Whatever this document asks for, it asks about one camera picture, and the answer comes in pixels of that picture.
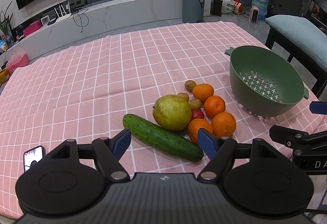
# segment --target gray trash can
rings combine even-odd
[[[204,0],[183,0],[182,21],[196,23],[203,21]]]

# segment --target green colander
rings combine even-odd
[[[297,71],[269,49],[241,46],[225,51],[235,98],[255,115],[274,117],[309,98]]]

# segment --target pink checkered tablecloth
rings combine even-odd
[[[22,214],[15,183],[23,173],[26,150],[43,145],[48,153],[68,138],[79,144],[112,138],[123,129],[126,113],[154,122],[154,102],[166,94],[185,92],[188,79],[211,84],[215,95],[225,100],[226,111],[237,120],[233,137],[238,142],[261,137],[290,156],[289,149],[269,138],[272,125],[308,133],[326,130],[322,116],[308,109],[317,100],[312,92],[309,100],[270,119],[251,115],[236,102],[224,51],[247,44],[263,47],[233,23],[182,24],[107,36],[17,69],[0,97],[0,214],[13,218]],[[136,171],[198,174],[208,158],[190,163],[132,138],[120,162],[130,175]],[[83,163],[93,166],[89,160]]]

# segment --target logo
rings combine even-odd
[[[320,161],[316,161],[315,168],[320,168],[321,165],[323,165],[323,164],[324,164],[323,161],[322,161],[322,162],[320,162]],[[323,165],[323,168],[324,168],[324,167],[327,167],[327,161],[326,161],[325,164]]]
[[[163,181],[166,181],[166,180],[169,180],[169,177],[165,175],[165,176],[160,177],[160,179]]]

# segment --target red tomato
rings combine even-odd
[[[192,111],[192,119],[191,120],[197,119],[197,118],[204,119],[204,114],[200,109],[196,109],[196,110]]]

